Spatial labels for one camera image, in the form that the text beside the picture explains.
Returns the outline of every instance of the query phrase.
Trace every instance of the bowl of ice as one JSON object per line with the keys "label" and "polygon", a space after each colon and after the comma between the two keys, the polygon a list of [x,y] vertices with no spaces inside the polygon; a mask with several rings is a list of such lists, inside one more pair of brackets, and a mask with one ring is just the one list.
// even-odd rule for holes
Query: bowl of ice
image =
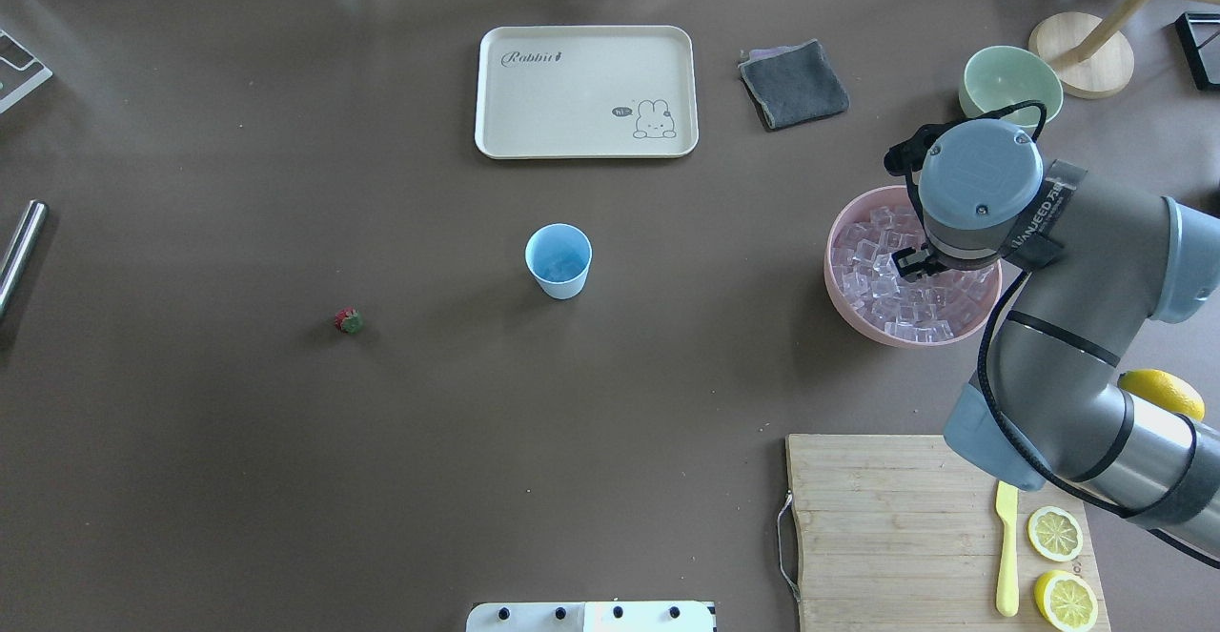
{"label": "bowl of ice", "polygon": [[1003,285],[999,262],[919,281],[898,277],[894,250],[924,244],[905,185],[856,196],[831,226],[822,272],[831,303],[852,327],[889,347],[961,342],[987,322]]}

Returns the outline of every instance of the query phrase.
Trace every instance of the lemon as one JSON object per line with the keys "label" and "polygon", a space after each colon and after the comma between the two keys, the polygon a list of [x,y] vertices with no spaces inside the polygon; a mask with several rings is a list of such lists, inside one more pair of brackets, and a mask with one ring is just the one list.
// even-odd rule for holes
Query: lemon
{"label": "lemon", "polygon": [[1049,570],[1033,583],[1033,603],[1047,622],[1063,632],[1085,632],[1097,623],[1097,597],[1071,572]]}
{"label": "lemon", "polygon": [[1125,389],[1148,403],[1180,412],[1192,420],[1203,420],[1203,397],[1181,378],[1163,370],[1132,370],[1119,376],[1119,389]]}
{"label": "lemon", "polygon": [[1030,516],[1027,527],[1033,550],[1053,561],[1068,562],[1085,547],[1080,523],[1061,508],[1042,506]]}

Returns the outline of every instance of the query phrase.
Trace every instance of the robotic arm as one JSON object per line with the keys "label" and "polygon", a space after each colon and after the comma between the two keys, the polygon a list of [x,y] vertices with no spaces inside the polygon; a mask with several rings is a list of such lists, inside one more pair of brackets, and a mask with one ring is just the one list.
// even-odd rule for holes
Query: robotic arm
{"label": "robotic arm", "polygon": [[1019,488],[1085,489],[1163,539],[1220,554],[1220,433],[1111,383],[1146,320],[1182,322],[1220,284],[1220,220],[1061,160],[1043,167],[1002,115],[925,124],[886,155],[927,232],[922,249],[894,254],[903,277],[997,259],[1024,271],[946,440]]}

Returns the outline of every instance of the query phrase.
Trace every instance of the cutting board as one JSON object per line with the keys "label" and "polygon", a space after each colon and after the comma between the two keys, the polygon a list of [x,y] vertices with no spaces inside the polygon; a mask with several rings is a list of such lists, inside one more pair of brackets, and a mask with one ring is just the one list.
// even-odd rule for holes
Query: cutting board
{"label": "cutting board", "polygon": [[[1003,533],[996,479],[941,437],[793,433],[788,477],[804,632],[1053,632],[1033,603],[1033,581],[1055,569],[1088,582],[1100,604],[1093,630],[1110,630],[1085,506],[1049,484],[1020,495],[1020,609],[1004,617],[996,611]],[[1047,560],[1030,545],[1026,521],[1046,505],[1071,512],[1085,532],[1071,562]]]}

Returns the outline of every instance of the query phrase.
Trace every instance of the light blue joint cap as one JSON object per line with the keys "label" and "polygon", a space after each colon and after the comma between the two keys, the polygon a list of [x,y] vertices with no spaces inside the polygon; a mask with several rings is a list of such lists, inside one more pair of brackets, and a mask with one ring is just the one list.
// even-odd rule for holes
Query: light blue joint cap
{"label": "light blue joint cap", "polygon": [[1030,205],[1042,155],[1028,133],[1002,120],[971,120],[937,138],[924,159],[924,212],[954,229],[987,229]]}
{"label": "light blue joint cap", "polygon": [[1220,220],[1165,196],[1169,262],[1150,320],[1177,323],[1194,315],[1220,284]]}
{"label": "light blue joint cap", "polygon": [[[1014,426],[1016,436],[1033,449],[1028,439]],[[983,472],[997,479],[1003,479],[1022,492],[1037,492],[1046,484],[1046,479],[1033,470],[1031,464],[1025,462],[1021,454],[1016,453],[1013,444],[1008,442],[996,418],[992,417],[980,389],[971,384],[963,386],[958,397],[958,405],[949,415],[949,422],[944,425],[944,442],[959,456],[967,459]],[[1042,454],[1033,450],[1042,464],[1047,464]]]}

